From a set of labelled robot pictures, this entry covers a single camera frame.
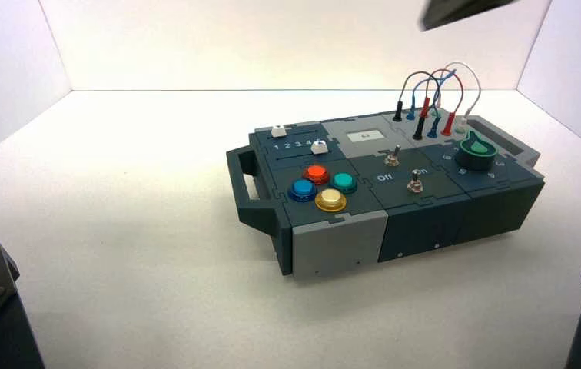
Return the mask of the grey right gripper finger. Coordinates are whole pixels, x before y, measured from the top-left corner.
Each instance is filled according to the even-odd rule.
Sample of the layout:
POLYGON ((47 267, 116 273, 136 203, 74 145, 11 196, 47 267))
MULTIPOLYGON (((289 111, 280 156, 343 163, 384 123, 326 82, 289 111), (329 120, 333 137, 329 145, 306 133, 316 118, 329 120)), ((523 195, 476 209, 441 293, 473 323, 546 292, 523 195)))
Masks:
POLYGON ((428 31, 512 3, 514 0, 431 0, 426 3, 420 25, 428 31))

